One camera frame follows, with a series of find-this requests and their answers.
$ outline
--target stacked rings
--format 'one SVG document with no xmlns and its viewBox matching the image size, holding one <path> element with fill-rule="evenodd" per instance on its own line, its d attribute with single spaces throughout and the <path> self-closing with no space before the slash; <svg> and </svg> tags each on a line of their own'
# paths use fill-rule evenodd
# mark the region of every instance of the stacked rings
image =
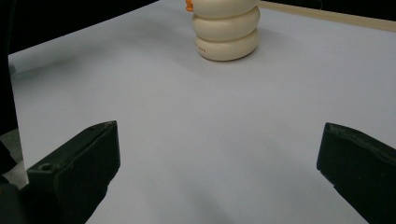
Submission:
<svg viewBox="0 0 396 224">
<path fill-rule="evenodd" d="M 194 12 L 195 46 L 203 57 L 230 61 L 248 55 L 258 46 L 258 0 L 192 1 L 187 0 Z"/>
</svg>

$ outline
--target orange object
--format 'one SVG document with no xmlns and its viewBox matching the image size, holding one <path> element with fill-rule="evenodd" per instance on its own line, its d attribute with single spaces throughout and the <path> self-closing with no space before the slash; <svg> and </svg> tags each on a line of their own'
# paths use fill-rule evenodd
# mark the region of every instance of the orange object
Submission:
<svg viewBox="0 0 396 224">
<path fill-rule="evenodd" d="M 186 0 L 186 4 L 187 4 L 186 10 L 189 11 L 189 12 L 193 12 L 194 8 L 192 6 L 192 0 Z"/>
</svg>

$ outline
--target table surface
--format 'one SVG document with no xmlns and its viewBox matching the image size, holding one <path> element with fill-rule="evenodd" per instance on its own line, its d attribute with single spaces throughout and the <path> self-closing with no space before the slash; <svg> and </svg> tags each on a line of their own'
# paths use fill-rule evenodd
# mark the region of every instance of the table surface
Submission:
<svg viewBox="0 0 396 224">
<path fill-rule="evenodd" d="M 326 122 L 396 147 L 396 34 L 261 9 L 259 47 L 215 63 L 184 7 L 10 55 L 25 165 L 117 120 L 121 168 L 89 223 L 366 223 L 316 161 Z"/>
</svg>

